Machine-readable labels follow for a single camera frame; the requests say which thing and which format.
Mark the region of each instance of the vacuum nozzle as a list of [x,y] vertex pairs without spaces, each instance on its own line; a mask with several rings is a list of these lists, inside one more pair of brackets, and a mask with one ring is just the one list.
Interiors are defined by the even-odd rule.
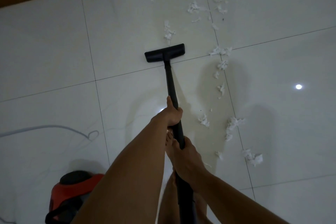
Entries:
[[178,44],[167,48],[145,52],[147,62],[168,61],[185,54],[184,44]]

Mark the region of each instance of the tile floor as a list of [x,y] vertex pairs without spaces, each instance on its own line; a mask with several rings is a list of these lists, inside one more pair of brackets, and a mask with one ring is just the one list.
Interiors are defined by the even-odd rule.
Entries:
[[[227,0],[227,14],[196,0],[210,11],[189,14],[192,1],[35,0],[0,9],[1,218],[43,223],[63,174],[106,171],[165,107],[163,64],[147,63],[144,52],[167,46],[169,20],[171,44],[186,46],[172,64],[183,130],[207,168],[291,223],[333,223],[336,0]],[[217,44],[232,55],[209,56]],[[204,113],[209,128],[197,120]],[[225,142],[231,116],[246,123]],[[264,162],[246,164],[246,148]],[[170,173],[166,158],[163,184]]]

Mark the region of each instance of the leg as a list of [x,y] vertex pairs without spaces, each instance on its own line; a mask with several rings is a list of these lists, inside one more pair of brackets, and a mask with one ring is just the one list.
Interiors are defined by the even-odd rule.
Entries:
[[[173,139],[173,134],[171,131],[167,133],[166,137],[166,153],[171,160],[172,158],[172,146],[171,140]],[[199,223],[211,224],[207,216],[207,203],[204,199],[197,193],[194,193],[196,213]],[[158,224],[178,224],[180,223],[179,205],[177,203],[177,188],[175,183],[174,172],[171,174],[165,191],[163,193],[159,216],[157,218]]]

